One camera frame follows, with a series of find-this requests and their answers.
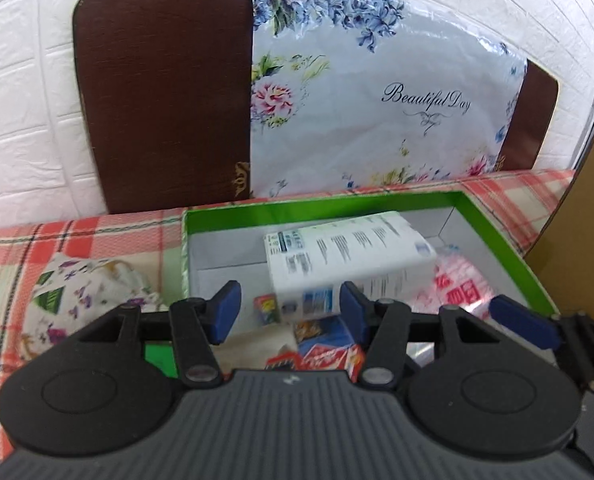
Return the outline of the red snack packet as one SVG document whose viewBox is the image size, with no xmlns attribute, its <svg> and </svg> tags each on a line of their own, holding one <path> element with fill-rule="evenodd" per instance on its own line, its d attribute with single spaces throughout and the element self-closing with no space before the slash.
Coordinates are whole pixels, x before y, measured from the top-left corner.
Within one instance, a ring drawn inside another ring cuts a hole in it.
<svg viewBox="0 0 594 480">
<path fill-rule="evenodd" d="M 283 350 L 265 363 L 266 370 L 344 370 L 355 382 L 365 356 L 339 316 L 294 326 L 296 350 Z"/>
</svg>

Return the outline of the white printed carton box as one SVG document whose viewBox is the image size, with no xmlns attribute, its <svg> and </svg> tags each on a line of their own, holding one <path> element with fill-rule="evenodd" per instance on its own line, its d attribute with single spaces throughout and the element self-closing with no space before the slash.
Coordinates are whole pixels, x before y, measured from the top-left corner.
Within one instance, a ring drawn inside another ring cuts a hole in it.
<svg viewBox="0 0 594 480">
<path fill-rule="evenodd" d="M 263 241 L 277 308 L 288 323 L 339 314 L 346 282 L 370 300 L 403 300 L 435 275 L 436 249 L 398 211 L 286 229 Z"/>
</svg>

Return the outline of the dark brown headboard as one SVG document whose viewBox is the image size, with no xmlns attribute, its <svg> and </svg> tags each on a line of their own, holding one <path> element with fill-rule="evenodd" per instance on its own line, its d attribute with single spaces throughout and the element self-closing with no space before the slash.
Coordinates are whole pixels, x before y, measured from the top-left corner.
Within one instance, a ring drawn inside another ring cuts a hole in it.
<svg viewBox="0 0 594 480">
<path fill-rule="evenodd" d="M 78 1 L 79 98 L 113 214 L 258 197 L 250 188 L 253 23 L 251 0 Z M 556 79 L 526 61 L 491 171 L 531 168 L 555 110 Z"/>
</svg>

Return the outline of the floral fabric pouch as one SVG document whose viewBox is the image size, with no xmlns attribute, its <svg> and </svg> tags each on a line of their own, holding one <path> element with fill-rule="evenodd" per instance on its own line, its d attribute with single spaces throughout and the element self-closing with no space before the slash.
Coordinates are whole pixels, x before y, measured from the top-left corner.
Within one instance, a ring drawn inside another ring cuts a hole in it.
<svg viewBox="0 0 594 480">
<path fill-rule="evenodd" d="M 124 260 L 84 259 L 58 252 L 40 274 L 26 309 L 20 356 L 40 356 L 122 304 L 166 309 L 146 276 Z"/>
</svg>

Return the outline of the white red printed plastic bag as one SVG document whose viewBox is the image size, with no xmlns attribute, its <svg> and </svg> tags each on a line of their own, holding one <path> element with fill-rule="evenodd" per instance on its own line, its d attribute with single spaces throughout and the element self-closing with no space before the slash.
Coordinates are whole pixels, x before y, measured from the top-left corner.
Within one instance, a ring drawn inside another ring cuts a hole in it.
<svg viewBox="0 0 594 480">
<path fill-rule="evenodd" d="M 431 284 L 408 300 L 414 312 L 436 314 L 446 304 L 454 304 L 485 320 L 494 288 L 472 261 L 456 246 L 438 249 Z"/>
</svg>

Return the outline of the small colourful cube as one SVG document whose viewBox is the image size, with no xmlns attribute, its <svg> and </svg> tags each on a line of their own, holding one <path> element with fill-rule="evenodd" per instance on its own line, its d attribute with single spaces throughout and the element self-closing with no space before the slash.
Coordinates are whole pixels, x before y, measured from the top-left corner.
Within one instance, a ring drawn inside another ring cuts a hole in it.
<svg viewBox="0 0 594 480">
<path fill-rule="evenodd" d="M 274 294 L 256 297 L 254 299 L 254 307 L 263 325 L 281 322 L 281 315 L 277 308 L 276 296 Z"/>
</svg>

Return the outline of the floral plastic bedding bag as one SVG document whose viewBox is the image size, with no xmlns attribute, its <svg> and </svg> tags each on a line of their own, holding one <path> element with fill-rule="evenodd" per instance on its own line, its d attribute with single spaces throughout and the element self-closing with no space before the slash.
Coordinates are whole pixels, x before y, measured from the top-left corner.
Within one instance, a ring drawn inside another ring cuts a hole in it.
<svg viewBox="0 0 594 480">
<path fill-rule="evenodd" d="M 251 0 L 250 188 L 277 197 L 493 170 L 527 72 L 407 0 Z"/>
</svg>

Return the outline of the brown cardboard box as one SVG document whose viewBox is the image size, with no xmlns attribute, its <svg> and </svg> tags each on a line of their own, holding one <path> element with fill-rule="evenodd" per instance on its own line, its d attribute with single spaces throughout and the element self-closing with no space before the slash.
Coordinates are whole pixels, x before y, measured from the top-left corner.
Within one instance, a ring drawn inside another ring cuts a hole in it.
<svg viewBox="0 0 594 480">
<path fill-rule="evenodd" d="M 594 318 L 594 140 L 526 261 L 559 310 Z"/>
</svg>

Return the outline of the red plaid bed sheet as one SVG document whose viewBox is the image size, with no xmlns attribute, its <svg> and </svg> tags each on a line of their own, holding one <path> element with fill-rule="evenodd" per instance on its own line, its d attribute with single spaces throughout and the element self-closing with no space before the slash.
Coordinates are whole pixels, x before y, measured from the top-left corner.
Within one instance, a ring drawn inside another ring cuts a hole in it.
<svg viewBox="0 0 594 480">
<path fill-rule="evenodd" d="M 331 200 L 342 212 L 369 196 L 457 191 L 489 219 L 519 255 L 533 245 L 570 185 L 571 170 L 520 170 L 452 181 L 428 182 L 358 192 L 303 196 L 301 208 Z M 53 255 L 124 260 L 148 277 L 165 299 L 182 296 L 183 209 L 107 214 L 0 230 L 0 386 L 22 362 L 22 331 L 32 290 Z M 0 462 L 12 451 L 0 426 Z"/>
</svg>

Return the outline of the green cardboard box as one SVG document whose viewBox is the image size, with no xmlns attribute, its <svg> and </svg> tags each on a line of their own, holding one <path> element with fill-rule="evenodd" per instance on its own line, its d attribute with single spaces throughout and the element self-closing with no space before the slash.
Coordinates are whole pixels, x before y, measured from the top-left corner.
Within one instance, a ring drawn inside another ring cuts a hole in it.
<svg viewBox="0 0 594 480">
<path fill-rule="evenodd" d="M 224 373 L 351 360 L 340 286 L 434 313 L 456 304 L 485 318 L 505 295 L 551 315 L 550 296 L 462 192 L 382 193 L 189 210 L 181 221 L 185 296 L 241 286 L 241 310 L 215 348 Z"/>
</svg>

